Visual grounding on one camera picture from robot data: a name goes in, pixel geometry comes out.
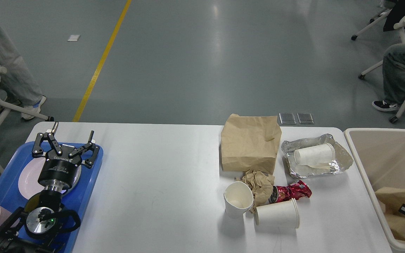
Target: brown paper bag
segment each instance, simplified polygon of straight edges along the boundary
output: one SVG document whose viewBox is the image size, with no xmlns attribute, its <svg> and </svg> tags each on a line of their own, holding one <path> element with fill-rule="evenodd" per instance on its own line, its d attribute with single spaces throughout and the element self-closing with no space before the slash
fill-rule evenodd
<svg viewBox="0 0 405 253">
<path fill-rule="evenodd" d="M 223 171 L 256 170 L 273 174 L 281 140 L 277 116 L 231 114 L 221 132 Z"/>
<path fill-rule="evenodd" d="M 405 241 L 405 216 L 398 210 L 405 204 L 405 189 L 382 187 L 375 191 L 376 197 L 385 205 L 384 216 L 393 237 Z"/>
</svg>

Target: white plate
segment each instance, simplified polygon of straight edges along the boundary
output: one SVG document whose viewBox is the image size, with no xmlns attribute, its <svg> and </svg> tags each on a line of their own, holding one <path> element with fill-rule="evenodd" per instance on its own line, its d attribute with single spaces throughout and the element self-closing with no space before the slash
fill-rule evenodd
<svg viewBox="0 0 405 253">
<path fill-rule="evenodd" d="M 20 177 L 18 178 L 18 190 L 20 191 L 21 195 L 27 200 L 44 189 L 44 187 L 38 183 L 38 177 L 40 176 L 40 172 L 41 169 L 43 168 L 44 163 L 45 163 L 44 157 L 32 159 L 26 165 L 26 167 L 24 167 L 23 171 L 20 174 Z M 81 175 L 81 166 L 77 168 L 76 177 L 74 177 L 73 187 L 77 184 L 80 175 Z"/>
</svg>

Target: paper trash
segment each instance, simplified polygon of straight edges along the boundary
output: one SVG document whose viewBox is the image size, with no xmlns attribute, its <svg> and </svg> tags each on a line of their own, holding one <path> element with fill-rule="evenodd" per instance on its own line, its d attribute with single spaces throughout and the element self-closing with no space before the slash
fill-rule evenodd
<svg viewBox="0 0 405 253">
<path fill-rule="evenodd" d="M 393 237 L 405 241 L 405 216 L 398 211 L 401 205 L 405 204 L 405 189 L 382 187 L 375 191 L 375 194 L 385 205 L 383 212 Z"/>
<path fill-rule="evenodd" d="M 231 114 L 221 132 L 223 171 L 273 174 L 282 134 L 277 119 Z"/>
<path fill-rule="evenodd" d="M 247 171 L 241 181 L 249 186 L 254 196 L 254 205 L 251 210 L 255 213 L 256 207 L 265 205 L 273 193 L 275 177 L 261 171 Z"/>
</svg>

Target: jeans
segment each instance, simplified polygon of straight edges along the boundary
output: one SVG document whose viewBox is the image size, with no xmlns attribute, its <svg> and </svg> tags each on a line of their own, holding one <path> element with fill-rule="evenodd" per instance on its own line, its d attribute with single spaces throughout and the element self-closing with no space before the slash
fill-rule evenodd
<svg viewBox="0 0 405 253">
<path fill-rule="evenodd" d="M 23 57 L 0 26 L 0 65 L 7 68 L 7 74 L 1 75 L 1 88 L 8 97 L 19 99 L 24 106 L 40 101 L 42 91 L 29 72 Z"/>
<path fill-rule="evenodd" d="M 390 46 L 384 53 L 384 101 L 402 104 L 405 99 L 405 44 Z"/>
</svg>

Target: trash bin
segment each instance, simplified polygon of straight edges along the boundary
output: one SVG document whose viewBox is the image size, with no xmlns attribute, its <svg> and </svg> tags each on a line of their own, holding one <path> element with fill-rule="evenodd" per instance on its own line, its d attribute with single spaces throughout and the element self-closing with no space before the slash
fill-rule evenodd
<svg viewBox="0 0 405 253">
<path fill-rule="evenodd" d="M 392 250 L 405 252 L 374 194 L 384 186 L 405 189 L 405 129 L 349 128 L 344 135 Z"/>
</svg>

